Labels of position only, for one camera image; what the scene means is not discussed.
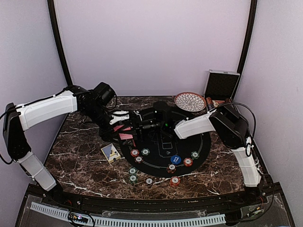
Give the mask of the red-backed playing card deck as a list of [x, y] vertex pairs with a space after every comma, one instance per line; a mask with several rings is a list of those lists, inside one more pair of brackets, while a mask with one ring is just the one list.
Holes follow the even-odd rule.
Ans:
[[[118, 130], [122, 129], [123, 127], [124, 127], [124, 125], [118, 125], [118, 126], [114, 127], [114, 132], [118, 132]], [[121, 140], [130, 140], [130, 139], [133, 139], [133, 135], [132, 134], [127, 134], [127, 133], [119, 132], [118, 135], [119, 135], [119, 138]]]

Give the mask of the red poker chip stack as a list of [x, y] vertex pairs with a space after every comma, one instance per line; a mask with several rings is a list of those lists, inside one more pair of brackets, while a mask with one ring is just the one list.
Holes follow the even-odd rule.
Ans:
[[180, 178], [178, 176], [173, 176], [170, 179], [169, 185], [171, 187], [177, 187], [180, 184]]

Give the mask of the green poker chip stack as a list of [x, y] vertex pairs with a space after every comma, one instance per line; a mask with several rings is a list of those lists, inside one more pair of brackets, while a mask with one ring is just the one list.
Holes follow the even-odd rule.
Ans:
[[129, 182], [130, 182], [130, 184], [136, 184], [138, 182], [138, 176], [137, 175], [130, 175], [129, 176]]

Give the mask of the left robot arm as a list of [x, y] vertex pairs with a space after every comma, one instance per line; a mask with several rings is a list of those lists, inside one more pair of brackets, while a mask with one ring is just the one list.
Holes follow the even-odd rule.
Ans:
[[3, 138], [11, 158], [8, 164], [19, 163], [42, 189], [49, 192], [50, 201], [56, 206], [63, 206], [67, 202], [66, 194], [58, 189], [58, 182], [33, 153], [24, 132], [57, 116], [80, 112], [99, 127], [100, 135], [111, 133], [115, 123], [130, 118], [128, 111], [114, 111], [106, 107], [115, 96], [111, 86], [101, 82], [91, 90], [71, 85], [58, 94], [27, 104], [8, 104], [1, 116], [4, 119]]

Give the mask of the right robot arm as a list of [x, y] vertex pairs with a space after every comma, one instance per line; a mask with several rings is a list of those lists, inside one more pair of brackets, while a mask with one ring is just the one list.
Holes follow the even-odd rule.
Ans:
[[138, 136], [137, 153], [125, 148], [123, 153], [131, 164], [144, 173], [159, 177], [187, 174], [206, 160], [211, 148], [210, 133], [215, 131], [222, 143], [235, 155], [244, 185], [242, 202], [252, 205], [260, 197], [256, 188], [261, 181], [258, 164], [252, 154], [252, 136], [247, 120], [231, 105], [199, 116], [189, 115], [165, 102], [158, 108], [132, 111], [131, 123]]

